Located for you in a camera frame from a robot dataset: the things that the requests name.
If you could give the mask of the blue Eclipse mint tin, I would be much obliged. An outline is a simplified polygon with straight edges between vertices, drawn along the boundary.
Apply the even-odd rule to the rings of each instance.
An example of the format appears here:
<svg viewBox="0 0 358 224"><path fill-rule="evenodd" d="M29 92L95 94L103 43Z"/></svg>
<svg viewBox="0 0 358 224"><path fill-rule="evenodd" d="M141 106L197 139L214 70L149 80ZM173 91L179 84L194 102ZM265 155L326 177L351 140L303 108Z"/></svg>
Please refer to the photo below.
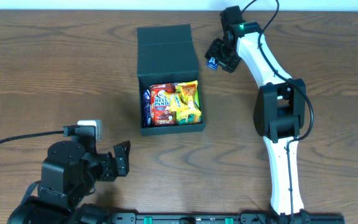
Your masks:
<svg viewBox="0 0 358 224"><path fill-rule="evenodd" d="M216 70L218 68L218 63L214 57L208 59L206 66L212 70Z"/></svg>

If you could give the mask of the dark blue Oreo packet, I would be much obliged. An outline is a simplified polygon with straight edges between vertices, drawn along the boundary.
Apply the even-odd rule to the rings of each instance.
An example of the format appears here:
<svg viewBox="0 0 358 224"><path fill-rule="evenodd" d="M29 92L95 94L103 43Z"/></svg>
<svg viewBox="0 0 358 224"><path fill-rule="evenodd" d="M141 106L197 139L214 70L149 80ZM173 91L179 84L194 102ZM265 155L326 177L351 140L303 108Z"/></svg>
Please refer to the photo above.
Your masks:
<svg viewBox="0 0 358 224"><path fill-rule="evenodd" d="M143 124L144 127L148 128L151 125L152 118L150 112L150 90L146 89L142 94L142 112L143 112Z"/></svg>

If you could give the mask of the yellow sandwich cracker packet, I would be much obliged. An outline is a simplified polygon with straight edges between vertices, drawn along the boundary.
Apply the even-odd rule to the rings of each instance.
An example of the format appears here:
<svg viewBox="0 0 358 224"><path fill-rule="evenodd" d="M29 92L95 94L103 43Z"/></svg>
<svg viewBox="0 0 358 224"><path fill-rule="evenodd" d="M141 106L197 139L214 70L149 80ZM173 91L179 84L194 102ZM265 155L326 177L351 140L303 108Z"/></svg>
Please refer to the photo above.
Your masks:
<svg viewBox="0 0 358 224"><path fill-rule="evenodd" d="M175 84L175 91L180 94L180 98L188 108L196 107L200 110L198 98L198 81L182 82Z"/></svg>

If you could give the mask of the red Hello Panda box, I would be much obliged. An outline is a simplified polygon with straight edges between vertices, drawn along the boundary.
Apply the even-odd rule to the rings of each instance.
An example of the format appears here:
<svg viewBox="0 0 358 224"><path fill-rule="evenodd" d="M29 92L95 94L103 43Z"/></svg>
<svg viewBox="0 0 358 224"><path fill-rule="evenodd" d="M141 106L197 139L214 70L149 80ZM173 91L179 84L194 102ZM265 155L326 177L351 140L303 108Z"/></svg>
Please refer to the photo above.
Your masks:
<svg viewBox="0 0 358 224"><path fill-rule="evenodd" d="M175 92L172 83L156 84L150 87L151 118L154 126L176 124L176 112L170 109L170 94Z"/></svg>

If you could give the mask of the black gift box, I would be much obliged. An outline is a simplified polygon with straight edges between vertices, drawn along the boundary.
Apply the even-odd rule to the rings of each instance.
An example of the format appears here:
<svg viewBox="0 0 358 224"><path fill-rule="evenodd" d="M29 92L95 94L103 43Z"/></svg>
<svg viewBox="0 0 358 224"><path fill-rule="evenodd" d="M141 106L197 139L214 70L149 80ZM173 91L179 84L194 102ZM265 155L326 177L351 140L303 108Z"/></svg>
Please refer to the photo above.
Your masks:
<svg viewBox="0 0 358 224"><path fill-rule="evenodd" d="M189 24L137 28L139 100L154 84L199 81Z"/></svg>

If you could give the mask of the small yellow orange snack packet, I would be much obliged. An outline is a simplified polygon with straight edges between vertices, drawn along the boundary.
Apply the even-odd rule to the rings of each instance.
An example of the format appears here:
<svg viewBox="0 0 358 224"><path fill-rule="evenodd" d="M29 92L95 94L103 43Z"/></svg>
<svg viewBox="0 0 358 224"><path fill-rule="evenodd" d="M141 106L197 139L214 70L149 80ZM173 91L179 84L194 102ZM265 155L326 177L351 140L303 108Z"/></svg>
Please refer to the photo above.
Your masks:
<svg viewBox="0 0 358 224"><path fill-rule="evenodd" d="M165 108L166 112L173 113L188 109L188 106L182 102L179 93L165 93L165 97L169 102L168 106Z"/></svg>

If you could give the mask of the green Pretz snack box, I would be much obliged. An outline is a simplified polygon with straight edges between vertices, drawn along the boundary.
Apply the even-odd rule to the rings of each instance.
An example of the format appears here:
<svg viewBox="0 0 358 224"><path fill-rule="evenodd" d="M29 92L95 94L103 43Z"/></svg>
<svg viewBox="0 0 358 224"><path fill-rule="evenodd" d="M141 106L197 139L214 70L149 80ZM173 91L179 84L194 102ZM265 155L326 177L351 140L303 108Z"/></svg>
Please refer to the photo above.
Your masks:
<svg viewBox="0 0 358 224"><path fill-rule="evenodd" d="M184 110L177 110L177 124L196 124L201 122L201 111L196 108L186 108Z"/></svg>

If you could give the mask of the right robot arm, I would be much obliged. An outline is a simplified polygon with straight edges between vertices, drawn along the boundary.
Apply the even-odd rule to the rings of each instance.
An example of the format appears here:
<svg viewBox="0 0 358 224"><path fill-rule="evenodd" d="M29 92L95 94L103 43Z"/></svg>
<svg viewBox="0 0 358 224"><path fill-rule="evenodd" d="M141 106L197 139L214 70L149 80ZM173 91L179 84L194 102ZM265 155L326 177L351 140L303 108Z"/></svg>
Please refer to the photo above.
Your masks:
<svg viewBox="0 0 358 224"><path fill-rule="evenodd" d="M223 22L224 36L206 52L225 71L248 66L258 88L254 126L268 150L272 178L270 204L277 215L294 216L304 208L297 168L297 137L305 119L305 83L292 79L270 51L257 22Z"/></svg>

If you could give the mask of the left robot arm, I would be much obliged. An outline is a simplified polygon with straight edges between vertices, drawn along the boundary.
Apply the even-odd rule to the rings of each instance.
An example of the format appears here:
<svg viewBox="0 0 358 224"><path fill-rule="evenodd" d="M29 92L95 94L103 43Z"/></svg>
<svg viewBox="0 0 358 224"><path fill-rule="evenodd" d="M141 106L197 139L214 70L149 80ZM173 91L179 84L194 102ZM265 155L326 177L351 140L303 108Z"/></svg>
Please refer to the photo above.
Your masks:
<svg viewBox="0 0 358 224"><path fill-rule="evenodd" d="M31 184L9 223L111 223L108 211L81 201L96 182L113 182L129 172L130 141L98 154L93 141L52 144L42 163L41 180Z"/></svg>

